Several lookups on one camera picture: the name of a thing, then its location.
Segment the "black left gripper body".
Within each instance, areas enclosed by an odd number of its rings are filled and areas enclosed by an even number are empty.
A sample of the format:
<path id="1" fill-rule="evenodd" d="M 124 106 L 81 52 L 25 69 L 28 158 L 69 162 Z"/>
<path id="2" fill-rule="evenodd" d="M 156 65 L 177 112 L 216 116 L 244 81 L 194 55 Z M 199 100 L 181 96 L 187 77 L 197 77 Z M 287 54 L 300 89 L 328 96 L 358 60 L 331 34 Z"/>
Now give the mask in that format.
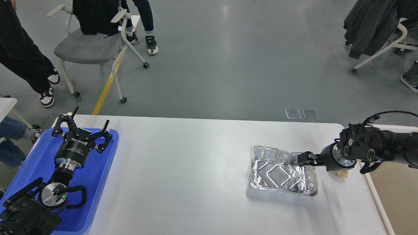
<path id="1" fill-rule="evenodd" d="M 90 135 L 92 133 L 85 129 L 81 129 L 78 136 L 74 131 L 65 133 L 64 141 L 54 157 L 55 164 L 70 164 L 74 169 L 83 168 L 90 151 L 95 147 L 95 140 Z"/>

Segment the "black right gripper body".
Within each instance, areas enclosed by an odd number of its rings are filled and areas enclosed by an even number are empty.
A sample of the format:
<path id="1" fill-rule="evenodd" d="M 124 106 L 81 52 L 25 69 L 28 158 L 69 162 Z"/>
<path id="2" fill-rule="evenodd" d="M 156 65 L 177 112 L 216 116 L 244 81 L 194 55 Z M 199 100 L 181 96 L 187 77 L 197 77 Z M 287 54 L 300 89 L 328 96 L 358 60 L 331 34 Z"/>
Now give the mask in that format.
<path id="1" fill-rule="evenodd" d="M 337 143 L 328 145 L 316 156 L 317 159 L 315 161 L 317 164 L 322 164 L 327 167 L 327 170 L 332 171 L 348 171 L 354 168 L 357 163 L 356 160 L 345 158 Z"/>

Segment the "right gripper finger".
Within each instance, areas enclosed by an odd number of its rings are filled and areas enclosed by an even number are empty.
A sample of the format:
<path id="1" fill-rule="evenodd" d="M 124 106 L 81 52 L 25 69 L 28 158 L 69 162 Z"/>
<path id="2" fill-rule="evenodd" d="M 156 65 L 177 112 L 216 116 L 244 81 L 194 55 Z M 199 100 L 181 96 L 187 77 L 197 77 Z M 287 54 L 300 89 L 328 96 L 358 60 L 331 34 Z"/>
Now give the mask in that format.
<path id="1" fill-rule="evenodd" d="M 315 157 L 316 155 L 309 151 L 306 151 L 303 153 L 292 152 L 290 153 L 290 159 L 288 160 L 288 163 L 291 165 L 299 165 L 299 166 L 302 166 L 302 165 L 316 166 Z"/>

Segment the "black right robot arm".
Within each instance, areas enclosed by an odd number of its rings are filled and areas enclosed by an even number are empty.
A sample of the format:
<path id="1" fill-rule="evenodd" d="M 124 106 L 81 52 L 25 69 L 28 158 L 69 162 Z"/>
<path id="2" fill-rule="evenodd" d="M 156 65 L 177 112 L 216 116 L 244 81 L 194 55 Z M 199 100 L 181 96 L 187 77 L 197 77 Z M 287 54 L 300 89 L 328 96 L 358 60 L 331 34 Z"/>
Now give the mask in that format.
<path id="1" fill-rule="evenodd" d="M 332 171 L 347 171 L 357 162 L 363 162 L 361 174 L 376 170 L 383 162 L 396 162 L 417 168 L 418 134 L 396 133 L 372 125 L 380 113 L 366 118 L 362 123 L 349 124 L 339 138 L 321 153 L 291 153 L 288 162 L 297 165 L 325 166 Z"/>

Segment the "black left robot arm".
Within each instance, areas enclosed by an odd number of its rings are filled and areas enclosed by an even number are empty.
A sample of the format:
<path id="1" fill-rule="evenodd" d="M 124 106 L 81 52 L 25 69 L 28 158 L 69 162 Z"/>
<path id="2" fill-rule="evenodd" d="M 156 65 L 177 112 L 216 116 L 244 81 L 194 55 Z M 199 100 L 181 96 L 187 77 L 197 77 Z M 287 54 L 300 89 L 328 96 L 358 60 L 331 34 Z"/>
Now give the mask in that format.
<path id="1" fill-rule="evenodd" d="M 2 235 L 49 235 L 59 224 L 65 209 L 77 209 L 88 202 L 88 190 L 83 185 L 70 186 L 74 172 L 85 166 L 91 150 L 103 153 L 112 140 L 107 130 L 109 120 L 99 132 L 77 127 L 74 117 L 60 115 L 51 133 L 63 142 L 54 157 L 55 170 L 47 183 L 39 177 L 17 191 L 3 203 Z"/>

